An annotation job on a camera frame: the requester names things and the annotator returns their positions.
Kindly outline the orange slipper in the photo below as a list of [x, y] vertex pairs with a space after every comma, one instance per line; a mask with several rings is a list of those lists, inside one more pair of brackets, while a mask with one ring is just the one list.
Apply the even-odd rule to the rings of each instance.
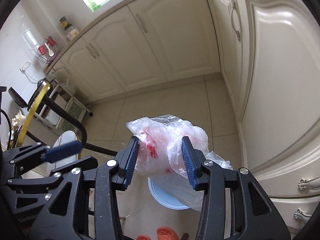
[[158, 240], [179, 240], [177, 233], [166, 226], [157, 229], [157, 239]]
[[151, 240], [151, 238], [147, 235], [139, 235], [136, 240]]

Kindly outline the black silver grill appliance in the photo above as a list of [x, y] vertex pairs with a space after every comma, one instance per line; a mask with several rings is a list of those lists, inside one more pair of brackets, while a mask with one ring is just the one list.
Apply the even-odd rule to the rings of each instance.
[[35, 87], [31, 91], [27, 92], [24, 95], [19, 94], [14, 88], [10, 87], [8, 90], [9, 95], [12, 100], [20, 107], [27, 110], [30, 109], [33, 101], [38, 96], [39, 92], [48, 85], [48, 91], [52, 90], [52, 83], [47, 78], [42, 78], [35, 84]]

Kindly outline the green dish soap bottle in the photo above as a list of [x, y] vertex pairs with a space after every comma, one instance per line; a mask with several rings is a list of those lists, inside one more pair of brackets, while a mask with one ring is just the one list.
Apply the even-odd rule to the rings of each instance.
[[92, 12], [95, 12], [98, 8], [100, 8], [100, 5], [95, 3], [95, 1], [89, 0], [88, 2], [89, 2], [89, 9]]

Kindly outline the white wall socket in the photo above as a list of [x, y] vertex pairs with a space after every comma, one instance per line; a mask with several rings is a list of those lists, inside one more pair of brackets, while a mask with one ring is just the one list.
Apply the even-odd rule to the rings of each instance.
[[22, 73], [25, 73], [25, 71], [31, 66], [32, 62], [31, 61], [25, 61], [25, 63], [22, 65], [22, 67], [20, 68], [20, 71]]

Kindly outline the round white marble table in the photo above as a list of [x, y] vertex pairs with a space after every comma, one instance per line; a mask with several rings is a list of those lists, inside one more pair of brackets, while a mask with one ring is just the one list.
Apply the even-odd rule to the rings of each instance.
[[[15, 148], [23, 145], [27, 146], [29, 144], [34, 144], [40, 141], [39, 137], [37, 135], [33, 135], [31, 132], [28, 131], [28, 129], [31, 122], [36, 120], [34, 118], [34, 115], [41, 102], [45, 103], [51, 110], [53, 110], [54, 107], [58, 106], [52, 99], [50, 99], [47, 96], [47, 92], [48, 92], [48, 85], [46, 85], [39, 92], [38, 96], [33, 101], [33, 104], [31, 105], [29, 110], [22, 108], [22, 110], [19, 111], [18, 114], [16, 114], [16, 116], [12, 119], [11, 136], [10, 136], [10, 142], [8, 143], [9, 148]], [[56, 113], [56, 114], [58, 114], [59, 116], [64, 118], [66, 121], [68, 121], [65, 117], [62, 116], [62, 114], [60, 113]], [[72, 125], [76, 127], [77, 132], [75, 133], [73, 131], [65, 131], [65, 132], [56, 134], [58, 138], [56, 142], [53, 143], [54, 147], [60, 146], [62, 144], [65, 144], [67, 142], [70, 142], [76, 139], [81, 140], [83, 138], [85, 139], [87, 138], [85, 135], [83, 135], [85, 131], [80, 131], [80, 129], [76, 125], [74, 124]]]

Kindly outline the white storage shelf cart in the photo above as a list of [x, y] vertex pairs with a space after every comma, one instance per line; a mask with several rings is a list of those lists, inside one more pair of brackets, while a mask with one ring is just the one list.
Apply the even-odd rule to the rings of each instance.
[[[35, 98], [41, 89], [49, 84], [47, 96], [52, 99], [58, 106], [65, 110], [69, 115], [76, 118], [79, 122], [82, 122], [85, 115], [92, 117], [93, 113], [83, 105], [77, 98], [72, 94], [68, 93], [60, 84], [56, 81], [49, 81], [46, 78], [41, 79], [37, 82], [37, 90], [31, 96], [28, 105], [31, 106]], [[75, 126], [70, 124], [64, 118], [56, 114], [51, 110], [45, 103], [41, 102], [37, 108], [34, 118], [44, 126], [51, 130], [54, 130], [55, 134], [59, 134], [65, 131], [77, 132]]]

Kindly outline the clear pink plastic bag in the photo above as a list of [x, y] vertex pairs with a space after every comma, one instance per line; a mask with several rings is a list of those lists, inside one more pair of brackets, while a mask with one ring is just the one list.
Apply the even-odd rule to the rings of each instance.
[[203, 193], [193, 190], [189, 184], [182, 155], [183, 137], [187, 136], [193, 148], [200, 150], [206, 159], [232, 169], [228, 160], [209, 150], [205, 130], [188, 120], [167, 114], [142, 117], [127, 122], [126, 126], [139, 139], [136, 171], [148, 176], [187, 208], [200, 211]]

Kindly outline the glass jar with yellow lid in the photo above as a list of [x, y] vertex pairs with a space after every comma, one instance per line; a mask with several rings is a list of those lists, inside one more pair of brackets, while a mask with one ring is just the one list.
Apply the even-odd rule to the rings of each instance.
[[62, 17], [60, 19], [60, 23], [66, 33], [67, 38], [70, 41], [73, 40], [79, 34], [78, 28], [72, 26], [72, 24], [69, 23], [65, 17]]

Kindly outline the cream base cabinets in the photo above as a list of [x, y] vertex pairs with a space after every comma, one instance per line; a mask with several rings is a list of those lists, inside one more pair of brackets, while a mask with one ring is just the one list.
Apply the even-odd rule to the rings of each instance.
[[319, 23], [303, 0], [125, 0], [46, 70], [84, 102], [222, 76], [241, 160], [291, 232], [319, 204]]

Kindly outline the light blue trash bin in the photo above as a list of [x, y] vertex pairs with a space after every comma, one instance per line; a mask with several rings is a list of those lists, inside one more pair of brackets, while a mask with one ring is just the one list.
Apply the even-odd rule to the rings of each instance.
[[150, 178], [148, 178], [148, 188], [153, 196], [154, 200], [161, 204], [163, 207], [166, 207], [171, 210], [187, 210], [190, 207], [182, 204], [176, 197], [168, 194], [156, 183], [154, 183]]

